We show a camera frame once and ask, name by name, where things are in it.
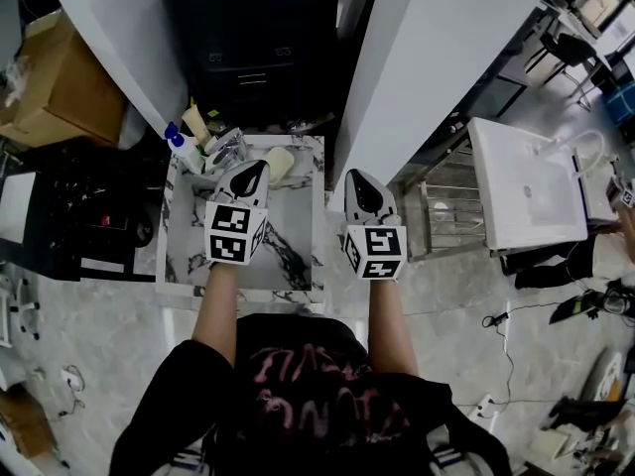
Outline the large cardboard box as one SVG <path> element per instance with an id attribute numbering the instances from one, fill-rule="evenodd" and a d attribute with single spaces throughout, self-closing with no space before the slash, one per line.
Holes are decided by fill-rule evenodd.
<path id="1" fill-rule="evenodd" d="M 19 56 L 30 57 L 28 85 L 0 107 L 0 136 L 31 148 L 77 137 L 118 145 L 127 98 L 64 10 L 27 26 Z"/>

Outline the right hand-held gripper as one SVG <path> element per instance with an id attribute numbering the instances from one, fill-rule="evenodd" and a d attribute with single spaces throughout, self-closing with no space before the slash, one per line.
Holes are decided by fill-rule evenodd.
<path id="1" fill-rule="evenodd" d="M 396 279 L 407 261 L 406 226 L 365 225 L 367 220 L 383 214 L 398 214 L 393 193 L 377 178 L 351 169 L 345 176 L 344 213 L 342 251 L 356 277 L 377 281 Z"/>

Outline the person's left forearm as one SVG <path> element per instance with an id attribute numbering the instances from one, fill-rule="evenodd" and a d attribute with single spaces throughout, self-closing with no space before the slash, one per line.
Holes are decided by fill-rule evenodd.
<path id="1" fill-rule="evenodd" d="M 237 269 L 224 263 L 211 267 L 191 336 L 214 349 L 231 367 L 236 358 Z"/>

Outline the blue box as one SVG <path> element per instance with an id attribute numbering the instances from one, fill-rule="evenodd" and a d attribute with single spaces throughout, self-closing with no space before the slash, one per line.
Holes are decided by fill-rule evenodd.
<path id="1" fill-rule="evenodd" d="M 635 118 L 635 80 L 618 86 L 602 96 L 603 105 L 615 126 Z"/>

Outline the black headset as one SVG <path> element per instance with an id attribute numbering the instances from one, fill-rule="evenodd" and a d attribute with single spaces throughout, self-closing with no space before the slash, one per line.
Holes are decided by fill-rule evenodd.
<path id="1" fill-rule="evenodd" d="M 603 310 L 635 319 L 635 290 L 624 286 L 609 287 L 602 298 Z"/>

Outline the white rectangular sink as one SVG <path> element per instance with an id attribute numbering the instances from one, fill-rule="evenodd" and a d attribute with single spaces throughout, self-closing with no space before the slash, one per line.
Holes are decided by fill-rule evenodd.
<path id="1" fill-rule="evenodd" d="M 569 152 L 540 155 L 548 138 L 482 118 L 471 119 L 467 131 L 487 248 L 529 249 L 587 238 Z"/>

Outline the person's black printed shirt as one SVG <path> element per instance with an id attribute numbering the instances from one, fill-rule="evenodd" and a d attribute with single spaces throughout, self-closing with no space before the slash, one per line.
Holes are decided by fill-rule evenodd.
<path id="1" fill-rule="evenodd" d="M 448 385 L 375 371 L 342 322 L 251 314 L 229 363 L 193 340 L 159 367 L 108 476 L 512 476 Z"/>

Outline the person's right forearm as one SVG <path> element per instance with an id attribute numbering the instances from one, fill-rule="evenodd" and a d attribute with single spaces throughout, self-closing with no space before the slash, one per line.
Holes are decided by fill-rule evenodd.
<path id="1" fill-rule="evenodd" d="M 370 283 L 368 357 L 377 373 L 418 377 L 418 362 L 396 281 Z"/>

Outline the black marble table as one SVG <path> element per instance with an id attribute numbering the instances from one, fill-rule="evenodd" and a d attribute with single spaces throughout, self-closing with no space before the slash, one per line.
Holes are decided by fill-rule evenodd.
<path id="1" fill-rule="evenodd" d="M 0 238 L 0 262 L 44 277 L 152 283 L 135 270 L 137 250 L 158 229 L 169 154 L 154 138 L 128 151 L 76 138 L 3 153 L 0 194 L 8 176 L 35 173 L 24 240 Z M 102 227 L 101 217 L 111 217 Z"/>

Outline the flat cardboard box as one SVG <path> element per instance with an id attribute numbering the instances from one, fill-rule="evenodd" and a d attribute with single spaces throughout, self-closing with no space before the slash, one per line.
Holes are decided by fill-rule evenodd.
<path id="1" fill-rule="evenodd" d="M 22 385 L 0 390 L 0 419 L 9 428 L 18 451 L 27 459 L 57 447 L 42 405 Z"/>

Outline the black green object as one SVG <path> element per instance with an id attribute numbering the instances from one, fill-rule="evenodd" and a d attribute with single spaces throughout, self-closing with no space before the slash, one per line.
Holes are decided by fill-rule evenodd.
<path id="1" fill-rule="evenodd" d="M 587 292 L 577 297 L 572 297 L 560 303 L 552 313 L 549 325 L 556 324 L 577 315 L 585 314 L 590 319 L 598 317 L 598 307 L 600 293 Z"/>

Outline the steel sink stand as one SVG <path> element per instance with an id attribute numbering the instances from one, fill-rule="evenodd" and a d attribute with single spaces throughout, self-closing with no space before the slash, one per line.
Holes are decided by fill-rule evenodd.
<path id="1" fill-rule="evenodd" d="M 485 223 L 470 140 L 464 136 L 430 165 L 417 185 L 423 254 L 419 261 L 485 247 Z"/>

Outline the chrome faucet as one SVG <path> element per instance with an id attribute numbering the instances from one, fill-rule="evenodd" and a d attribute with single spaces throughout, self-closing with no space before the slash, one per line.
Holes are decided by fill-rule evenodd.
<path id="1" fill-rule="evenodd" d="M 235 127 L 226 131 L 206 151 L 205 172 L 224 172 L 247 160 L 243 132 Z"/>

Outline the white marble washbasin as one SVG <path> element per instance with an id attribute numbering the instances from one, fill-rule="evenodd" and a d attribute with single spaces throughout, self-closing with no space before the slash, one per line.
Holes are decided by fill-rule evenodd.
<path id="1" fill-rule="evenodd" d="M 269 191 L 264 240 L 238 274 L 245 302 L 320 303 L 323 297 L 324 139 L 247 135 L 248 157 L 282 147 L 294 165 Z M 193 175 L 177 156 L 168 166 L 158 230 L 155 286 L 160 294 L 200 298 L 209 264 L 204 249 L 205 204 L 216 179 Z"/>

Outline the white power strip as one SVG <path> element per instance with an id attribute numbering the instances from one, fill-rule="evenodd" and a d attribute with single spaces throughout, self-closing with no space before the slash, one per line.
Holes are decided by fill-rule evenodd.
<path id="1" fill-rule="evenodd" d="M 467 417 L 482 426 L 489 429 L 499 416 L 498 407 L 490 394 L 486 394 L 476 406 L 472 408 Z"/>

